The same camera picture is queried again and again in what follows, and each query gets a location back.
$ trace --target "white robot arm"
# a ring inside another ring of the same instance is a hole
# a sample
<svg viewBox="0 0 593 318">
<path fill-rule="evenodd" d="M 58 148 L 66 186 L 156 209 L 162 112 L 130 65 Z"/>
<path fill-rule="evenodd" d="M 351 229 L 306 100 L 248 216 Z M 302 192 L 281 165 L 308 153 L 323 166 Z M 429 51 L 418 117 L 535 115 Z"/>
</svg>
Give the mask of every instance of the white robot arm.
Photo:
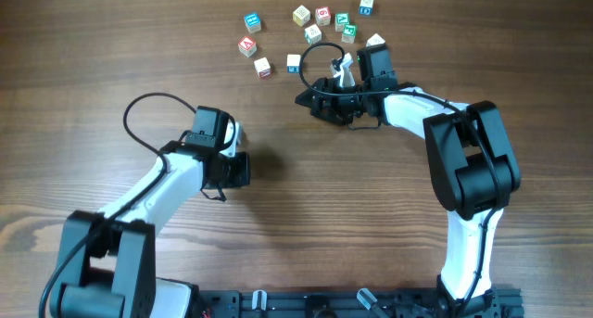
<svg viewBox="0 0 593 318">
<path fill-rule="evenodd" d="M 428 95 L 420 87 L 404 88 L 400 91 Z M 438 114 L 451 114 L 453 110 L 444 108 L 434 101 L 413 95 L 388 95 L 384 100 L 387 122 L 403 128 L 424 139 L 423 120 Z M 465 110 L 468 104 L 449 102 L 452 106 Z M 482 278 L 472 297 L 484 295 L 492 287 L 490 282 L 490 256 L 497 223 L 503 210 L 496 211 L 488 223 L 486 252 Z M 481 224 L 488 210 L 474 214 L 470 221 L 465 221 L 456 211 L 448 211 L 447 259 L 441 271 L 441 280 L 454 299 L 463 299 L 472 285 L 474 272 L 479 260 Z"/>
<path fill-rule="evenodd" d="M 378 128 L 383 123 L 425 140 L 433 188 L 448 211 L 447 259 L 437 282 L 439 293 L 447 298 L 443 312 L 458 316 L 489 306 L 494 233 L 502 208 L 521 180 L 496 106 L 487 101 L 473 105 L 449 102 L 414 84 L 397 83 L 385 45 L 357 52 L 363 83 L 345 87 L 343 81 L 352 79 L 350 55 L 334 44 L 320 45 L 342 50 L 341 60 L 334 62 L 346 62 L 346 66 L 335 71 L 334 63 L 334 77 L 320 78 L 313 85 L 301 76 L 308 90 L 296 97 L 296 103 L 310 108 L 312 116 L 350 130 Z M 350 127 L 363 113 L 376 117 L 377 127 Z M 463 149 L 468 145 L 479 146 L 481 153 L 466 157 Z M 371 311 L 372 294 L 363 290 L 360 302 Z"/>
<path fill-rule="evenodd" d="M 243 129 L 241 123 L 228 123 L 224 143 L 229 143 L 233 138 L 231 145 L 220 152 L 225 157 L 235 156 L 237 147 L 241 144 Z M 167 174 L 158 182 L 158 184 L 146 195 L 144 195 L 130 211 L 117 218 L 118 221 L 130 223 L 132 221 L 144 221 L 154 224 L 156 235 L 165 226 L 175 211 L 187 201 L 190 197 L 198 194 L 202 188 L 204 175 L 204 163 L 190 154 L 170 153 L 165 155 L 167 160 Z M 118 200 L 107 204 L 98 212 L 104 213 L 108 218 L 117 212 L 121 207 L 142 191 L 150 182 L 152 182 L 162 169 L 162 161 L 157 158 L 157 162 L 152 170 Z"/>
</svg>

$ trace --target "wooden table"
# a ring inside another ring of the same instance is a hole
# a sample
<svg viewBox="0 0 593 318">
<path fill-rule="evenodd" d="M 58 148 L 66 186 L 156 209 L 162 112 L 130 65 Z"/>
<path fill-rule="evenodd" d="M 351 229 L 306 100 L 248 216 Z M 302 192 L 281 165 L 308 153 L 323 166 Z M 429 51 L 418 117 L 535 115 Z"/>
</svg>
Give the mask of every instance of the wooden table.
<svg viewBox="0 0 593 318">
<path fill-rule="evenodd" d="M 36 313 L 73 210 L 97 210 L 150 169 L 155 156 L 121 117 L 152 91 L 232 113 L 253 164 L 251 186 L 227 190 L 228 202 L 196 197 L 177 211 L 157 240 L 159 276 L 204 289 L 435 285 L 447 218 L 424 143 L 393 128 L 350 132 L 294 104 L 304 87 L 285 61 L 308 47 L 291 20 L 301 4 L 350 12 L 350 53 L 381 34 L 402 82 L 498 105 L 523 181 L 499 223 L 492 279 L 520 287 L 530 317 L 592 316 L 593 0 L 375 0 L 370 18 L 358 3 L 0 0 L 0 317 Z M 237 43 L 254 10 L 264 26 L 246 58 Z M 339 42 L 333 24 L 322 31 Z M 308 57 L 309 80 L 336 56 Z M 192 119 L 150 99 L 131 126 L 162 146 Z"/>
</svg>

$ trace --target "white block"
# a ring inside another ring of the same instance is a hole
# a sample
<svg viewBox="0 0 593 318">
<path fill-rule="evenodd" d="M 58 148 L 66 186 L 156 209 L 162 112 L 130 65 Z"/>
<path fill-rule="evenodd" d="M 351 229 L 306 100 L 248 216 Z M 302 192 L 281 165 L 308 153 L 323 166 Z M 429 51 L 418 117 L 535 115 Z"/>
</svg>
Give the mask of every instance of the white block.
<svg viewBox="0 0 593 318">
<path fill-rule="evenodd" d="M 244 16 L 243 19 L 245 20 L 245 26 L 250 33 L 261 31 L 261 20 L 259 20 L 257 13 L 249 13 Z"/>
<path fill-rule="evenodd" d="M 311 25 L 305 29 L 305 40 L 309 45 L 313 45 L 322 40 L 322 31 L 317 25 Z"/>
<path fill-rule="evenodd" d="M 319 26 L 327 26 L 332 22 L 332 13 L 327 6 L 315 10 L 315 20 Z"/>
<path fill-rule="evenodd" d="M 374 3 L 374 0 L 360 0 L 359 13 L 370 16 L 372 14 L 372 3 Z"/>
<path fill-rule="evenodd" d="M 303 27 L 311 19 L 311 13 L 304 6 L 299 6 L 295 12 L 293 12 L 293 20 L 300 27 Z"/>
<path fill-rule="evenodd" d="M 239 42 L 239 51 L 247 57 L 251 57 L 257 50 L 256 42 L 247 36 Z"/>
<path fill-rule="evenodd" d="M 268 77 L 271 75 L 270 63 L 268 63 L 267 58 L 260 58 L 253 62 L 253 64 L 256 66 L 256 71 L 258 72 L 258 76 L 260 78 Z"/>
<path fill-rule="evenodd" d="M 298 65 L 300 64 L 300 55 L 288 54 L 286 58 L 286 69 L 288 73 L 298 73 Z"/>
<path fill-rule="evenodd" d="M 344 31 L 342 32 L 342 42 L 354 44 L 354 39 L 356 38 L 356 29 L 357 27 L 355 25 L 344 26 Z"/>
<path fill-rule="evenodd" d="M 344 26 L 350 23 L 350 15 L 348 13 L 336 13 L 334 23 L 335 31 L 341 32 L 344 30 Z"/>
<path fill-rule="evenodd" d="M 376 33 L 375 35 L 371 36 L 369 41 L 367 41 L 367 46 L 380 45 L 380 44 L 384 44 L 384 43 L 385 43 L 385 40 L 383 40 L 383 38 L 379 34 Z"/>
</svg>

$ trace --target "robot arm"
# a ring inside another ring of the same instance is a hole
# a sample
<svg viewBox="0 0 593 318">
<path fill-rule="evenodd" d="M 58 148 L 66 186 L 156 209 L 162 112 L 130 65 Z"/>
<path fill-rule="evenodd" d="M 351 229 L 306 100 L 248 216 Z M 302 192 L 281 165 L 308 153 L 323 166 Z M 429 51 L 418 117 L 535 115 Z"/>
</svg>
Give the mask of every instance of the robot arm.
<svg viewBox="0 0 593 318">
<path fill-rule="evenodd" d="M 518 189 L 521 181 L 498 110 L 490 102 L 453 103 L 428 95 L 414 84 L 398 84 L 385 45 L 369 46 L 357 54 L 363 85 L 346 88 L 340 86 L 341 79 L 321 78 L 313 89 L 299 95 L 296 103 L 310 108 L 316 118 L 348 127 L 354 118 L 366 112 L 380 124 L 400 127 L 425 139 L 433 188 L 448 211 L 447 260 L 438 288 L 447 298 L 447 316 L 479 311 L 480 305 L 466 307 L 468 303 L 463 302 L 472 293 L 472 299 L 483 298 L 482 309 L 489 305 L 485 294 L 491 288 L 489 264 L 494 232 L 502 207 L 509 204 L 511 192 Z M 343 73 L 351 75 L 349 70 Z M 475 128 L 475 133 L 464 124 L 461 115 Z M 477 146 L 478 142 L 483 142 L 487 155 L 466 157 L 463 149 Z M 494 171 L 489 170 L 486 157 L 493 163 Z M 482 229 L 485 223 L 486 232 Z M 476 272 L 481 277 L 472 292 Z M 368 300 L 362 303 L 371 309 Z"/>
<path fill-rule="evenodd" d="M 220 151 L 221 157 L 233 158 L 237 146 L 241 144 L 242 127 L 239 122 L 229 122 L 226 129 L 224 143 L 231 142 L 231 145 Z M 155 235 L 165 226 L 175 211 L 190 197 L 194 197 L 203 187 L 204 162 L 196 159 L 192 153 L 169 153 L 165 155 L 167 160 L 167 174 L 150 192 L 144 195 L 136 205 L 128 212 L 118 217 L 118 221 L 130 223 L 132 221 L 144 221 L 155 225 Z M 157 162 L 152 170 L 144 178 L 130 189 L 118 200 L 107 204 L 98 212 L 104 213 L 107 218 L 117 212 L 127 201 L 135 197 L 152 182 L 162 169 L 162 161 Z"/>
<path fill-rule="evenodd" d="M 161 158 L 118 200 L 97 213 L 74 211 L 68 217 L 57 260 L 66 265 L 52 286 L 52 316 L 185 318 L 199 310 L 193 300 L 195 286 L 156 278 L 155 237 L 174 212 L 202 189 L 218 188 L 222 194 L 223 188 L 249 184 L 249 157 L 236 151 L 241 125 L 215 108 L 198 108 L 194 127 L 183 136 L 185 141 L 171 141 L 160 149 L 167 162 L 165 175 L 113 223 L 100 226 L 159 176 Z M 86 237 L 92 239 L 68 260 Z M 106 254 L 117 256 L 115 271 L 90 265 L 91 257 Z"/>
</svg>

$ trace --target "cube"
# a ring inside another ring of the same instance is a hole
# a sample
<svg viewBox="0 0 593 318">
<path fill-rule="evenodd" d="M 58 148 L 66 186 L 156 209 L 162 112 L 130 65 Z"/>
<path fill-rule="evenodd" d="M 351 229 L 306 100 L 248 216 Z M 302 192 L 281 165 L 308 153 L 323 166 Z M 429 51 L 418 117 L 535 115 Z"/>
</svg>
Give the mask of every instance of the cube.
<svg viewBox="0 0 593 318">
<path fill-rule="evenodd" d="M 256 71 L 258 72 L 258 76 L 260 78 L 268 77 L 271 75 L 270 63 L 268 63 L 267 58 L 260 58 L 253 62 L 253 64 L 256 66 Z"/>
<path fill-rule="evenodd" d="M 261 20 L 257 13 L 253 12 L 244 17 L 245 25 L 250 33 L 261 31 Z"/>
<path fill-rule="evenodd" d="M 335 31 L 341 32 L 344 30 L 344 26 L 350 23 L 350 16 L 348 13 L 336 13 L 335 14 Z"/>
<path fill-rule="evenodd" d="M 311 19 L 311 13 L 304 6 L 299 6 L 295 12 L 293 12 L 293 20 L 300 27 L 303 27 Z"/>
<path fill-rule="evenodd" d="M 247 57 L 251 57 L 257 50 L 256 42 L 247 36 L 239 42 L 239 51 Z"/>
<path fill-rule="evenodd" d="M 342 32 L 342 42 L 345 42 L 347 44 L 354 44 L 355 37 L 356 37 L 356 26 L 355 25 L 344 26 L 344 31 Z"/>
<path fill-rule="evenodd" d="M 315 10 L 315 20 L 317 21 L 318 26 L 327 26 L 332 22 L 332 14 L 330 13 L 330 8 L 320 7 Z"/>
<path fill-rule="evenodd" d="M 374 0 L 360 0 L 359 13 L 364 16 L 372 14 L 372 3 Z"/>
<path fill-rule="evenodd" d="M 286 69 L 288 73 L 298 73 L 298 65 L 300 64 L 300 55 L 288 54 L 286 59 Z"/>
<path fill-rule="evenodd" d="M 305 29 L 305 40 L 309 45 L 313 45 L 322 39 L 322 31 L 317 25 L 313 24 Z"/>
<path fill-rule="evenodd" d="M 383 38 L 379 34 L 375 34 L 375 35 L 371 36 L 369 41 L 367 41 L 367 46 L 380 45 L 380 44 L 384 44 L 384 43 L 385 43 L 385 40 L 383 40 Z"/>
</svg>

